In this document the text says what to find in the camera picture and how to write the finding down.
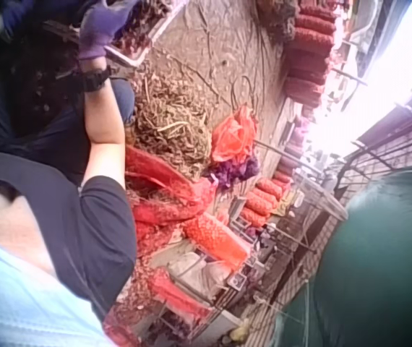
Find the dried herb pile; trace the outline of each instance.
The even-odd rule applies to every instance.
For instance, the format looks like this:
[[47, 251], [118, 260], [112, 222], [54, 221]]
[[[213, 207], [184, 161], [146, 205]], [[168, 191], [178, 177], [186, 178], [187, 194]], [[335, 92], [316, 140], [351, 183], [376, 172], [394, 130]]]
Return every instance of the dried herb pile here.
[[159, 156], [193, 181], [209, 164], [211, 152], [205, 99], [196, 88], [162, 74], [139, 78], [134, 121], [126, 132], [128, 143]]

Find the person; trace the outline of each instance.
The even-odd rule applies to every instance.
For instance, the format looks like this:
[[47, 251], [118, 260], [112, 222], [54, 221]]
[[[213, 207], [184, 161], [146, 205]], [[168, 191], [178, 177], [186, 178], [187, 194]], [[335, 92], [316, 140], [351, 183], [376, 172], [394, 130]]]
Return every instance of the person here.
[[86, 12], [79, 44], [83, 105], [62, 111], [34, 138], [15, 138], [0, 79], [3, 346], [31, 335], [32, 346], [108, 342], [95, 338], [102, 333], [95, 322], [129, 280], [137, 247], [124, 182], [124, 122], [134, 93], [128, 82], [109, 79], [104, 46], [136, 2], [100, 1]]

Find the orange mesh bag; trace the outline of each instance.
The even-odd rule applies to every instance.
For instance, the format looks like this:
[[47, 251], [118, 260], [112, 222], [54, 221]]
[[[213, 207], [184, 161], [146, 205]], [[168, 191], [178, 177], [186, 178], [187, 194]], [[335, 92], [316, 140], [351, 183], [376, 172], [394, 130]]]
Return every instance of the orange mesh bag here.
[[227, 117], [216, 126], [211, 151], [213, 163], [221, 163], [230, 159], [243, 163], [252, 155], [256, 124], [251, 114], [252, 109], [242, 106], [234, 115]]
[[258, 213], [255, 213], [253, 210], [250, 210], [247, 207], [243, 207], [243, 210], [240, 212], [240, 216], [244, 219], [247, 220], [251, 223], [252, 226], [255, 228], [260, 228], [263, 226], [266, 222], [267, 219], [269, 218], [269, 215], [260, 215]]
[[253, 192], [248, 192], [248, 194], [246, 194], [245, 206], [260, 215], [268, 215], [273, 210], [271, 202], [258, 197]]
[[256, 187], [261, 189], [263, 192], [273, 195], [277, 199], [277, 201], [280, 201], [283, 196], [281, 188], [269, 179], [261, 178], [256, 183]]
[[184, 232], [232, 270], [238, 270], [249, 256], [250, 245], [209, 213], [185, 222]]
[[266, 193], [266, 192], [262, 191], [259, 188], [254, 188], [252, 190], [252, 192], [255, 193], [258, 197], [261, 197], [262, 199], [270, 202], [272, 204], [273, 208], [277, 208], [278, 201], [273, 195], [271, 195], [269, 193]]

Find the red plastic bag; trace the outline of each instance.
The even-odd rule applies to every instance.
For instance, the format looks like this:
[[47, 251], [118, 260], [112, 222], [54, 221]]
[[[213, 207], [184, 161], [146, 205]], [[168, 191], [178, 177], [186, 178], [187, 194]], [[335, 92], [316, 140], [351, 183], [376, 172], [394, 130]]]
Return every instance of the red plastic bag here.
[[213, 201], [217, 185], [217, 182], [210, 183], [208, 179], [201, 178], [192, 184], [195, 198], [187, 202], [180, 199], [172, 199], [171, 202], [154, 199], [139, 201], [133, 200], [129, 195], [128, 200], [136, 221], [165, 226], [201, 215]]
[[250, 210], [260, 215], [268, 215], [273, 210], [273, 204], [253, 192], [246, 194], [246, 203], [244, 204]]
[[232, 270], [238, 270], [249, 256], [250, 245], [209, 213], [185, 222], [184, 232]]
[[243, 163], [252, 155], [256, 124], [251, 113], [252, 109], [242, 106], [216, 126], [213, 132], [212, 162], [234, 159], [237, 163]]
[[252, 226], [255, 228], [260, 228], [264, 224], [266, 224], [269, 215], [259, 215], [254, 211], [250, 210], [247, 207], [243, 207], [243, 210], [240, 212], [240, 216], [251, 223]]
[[155, 274], [150, 279], [150, 290], [162, 301], [166, 301], [168, 307], [191, 314], [196, 320], [206, 318], [211, 312], [210, 308], [186, 295], [172, 283], [168, 273], [162, 268], [156, 269]]
[[261, 189], [263, 192], [273, 195], [277, 199], [277, 201], [280, 201], [283, 196], [281, 188], [269, 179], [261, 178], [256, 183], [256, 187]]
[[254, 194], [256, 194], [258, 197], [261, 197], [262, 199], [270, 202], [270, 203], [272, 204], [273, 208], [277, 208], [277, 206], [278, 206], [278, 201], [277, 201], [277, 198], [274, 197], [273, 195], [271, 195], [271, 194], [269, 194], [269, 193], [266, 193], [266, 192], [262, 191], [262, 190], [259, 189], [259, 188], [254, 188], [254, 189], [252, 190], [252, 192], [253, 192]]

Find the bright light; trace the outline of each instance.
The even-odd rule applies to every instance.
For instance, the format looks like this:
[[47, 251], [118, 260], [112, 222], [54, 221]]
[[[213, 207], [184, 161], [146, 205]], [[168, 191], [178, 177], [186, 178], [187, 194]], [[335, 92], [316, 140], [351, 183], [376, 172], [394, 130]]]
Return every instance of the bright light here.
[[341, 115], [330, 116], [330, 135], [320, 136], [314, 142], [328, 141], [321, 147], [347, 155], [356, 149], [350, 143], [386, 116], [394, 102], [405, 103], [412, 88], [412, 4], [381, 57], [372, 63], [368, 87], [359, 86], [352, 101]]

